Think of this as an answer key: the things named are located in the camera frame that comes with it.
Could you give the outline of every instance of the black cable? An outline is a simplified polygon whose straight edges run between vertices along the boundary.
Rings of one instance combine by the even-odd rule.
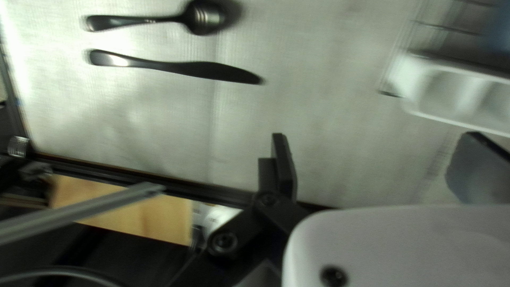
[[[77,267],[54,265],[51,267],[35,268],[27,271],[0,277],[0,284],[17,281],[20,279],[40,276],[70,276],[99,283],[106,287],[129,287],[115,278],[101,274],[96,270]]]

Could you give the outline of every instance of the knife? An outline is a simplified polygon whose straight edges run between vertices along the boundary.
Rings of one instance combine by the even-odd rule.
[[[89,59],[96,66],[147,68],[211,80],[262,84],[262,79],[249,71],[215,62],[158,62],[103,50],[90,51]]]

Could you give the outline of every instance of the spoon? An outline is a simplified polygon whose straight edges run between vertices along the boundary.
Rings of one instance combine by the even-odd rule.
[[[180,22],[195,35],[206,35],[218,31],[225,23],[225,11],[216,3],[195,0],[188,4],[181,15],[171,17],[129,17],[93,15],[86,19],[89,31],[102,31],[117,27],[160,22]]]
[[[90,51],[89,59],[96,66],[147,68],[211,80],[243,84],[262,83],[262,79],[251,72],[214,62],[158,62],[103,50]]]

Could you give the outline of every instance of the bolt head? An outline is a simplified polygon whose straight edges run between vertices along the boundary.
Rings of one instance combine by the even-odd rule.
[[[279,199],[276,195],[267,193],[260,196],[259,202],[264,206],[272,207],[279,203]]]
[[[347,275],[342,269],[329,266],[322,269],[320,280],[326,287],[341,287],[347,284]]]
[[[229,253],[237,246],[237,236],[233,232],[220,232],[211,240],[212,248],[218,253]]]

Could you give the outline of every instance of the black bracket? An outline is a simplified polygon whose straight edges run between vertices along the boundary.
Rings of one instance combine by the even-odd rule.
[[[296,204],[296,171],[283,134],[273,134],[271,154],[259,158],[259,191],[250,206],[214,231],[169,287],[230,287],[264,259],[281,269],[289,235],[309,212]]]

